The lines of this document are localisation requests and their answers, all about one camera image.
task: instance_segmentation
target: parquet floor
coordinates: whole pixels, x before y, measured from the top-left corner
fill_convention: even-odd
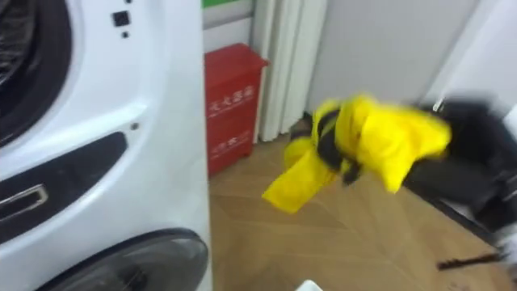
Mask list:
[[[411,192],[386,193],[372,175],[328,187],[296,215],[261,199],[283,170],[286,137],[210,180],[216,291],[506,291],[502,266],[437,272],[437,261],[492,251]]]

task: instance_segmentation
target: washing machine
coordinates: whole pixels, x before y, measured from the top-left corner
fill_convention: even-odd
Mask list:
[[[0,0],[0,290],[211,290],[201,5]]]

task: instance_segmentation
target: red fire extinguisher box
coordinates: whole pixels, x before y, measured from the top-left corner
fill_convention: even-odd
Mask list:
[[[245,44],[204,55],[210,175],[251,154],[265,65],[267,62]]]

